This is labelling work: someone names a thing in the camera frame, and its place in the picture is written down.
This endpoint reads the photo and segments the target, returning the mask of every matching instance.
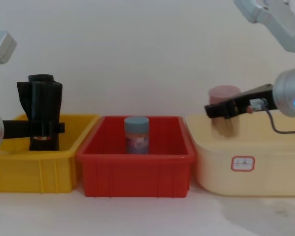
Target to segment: blue can lid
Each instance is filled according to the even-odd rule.
[[[124,119],[124,131],[132,134],[147,133],[149,120],[147,117],[128,117]]]

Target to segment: yellow plastic bin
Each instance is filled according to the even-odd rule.
[[[4,140],[0,146],[0,192],[71,192],[78,176],[75,152],[99,118],[61,115],[65,133],[59,134],[59,151],[28,151],[29,138]]]
[[[295,130],[295,118],[273,116],[279,130]],[[205,189],[231,196],[295,196],[295,134],[275,133],[265,113],[234,119],[234,135],[218,133],[205,114],[191,115],[186,123],[198,153],[196,179]]]

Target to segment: table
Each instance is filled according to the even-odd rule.
[[[0,193],[0,236],[295,236],[295,198]]]

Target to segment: cable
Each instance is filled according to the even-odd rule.
[[[274,125],[274,119],[273,119],[273,116],[271,114],[271,112],[269,111],[268,108],[265,107],[265,105],[262,105],[262,109],[268,114],[269,118],[270,118],[270,122],[271,122],[271,126],[272,126],[272,129],[278,133],[278,134],[295,134],[295,131],[280,131],[280,130],[277,130],[275,128],[275,125]]]

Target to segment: label sticker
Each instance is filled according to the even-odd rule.
[[[250,172],[255,169],[253,156],[234,156],[232,158],[232,170],[238,172]]]
[[[148,154],[148,135],[126,134],[126,149],[131,154]]]

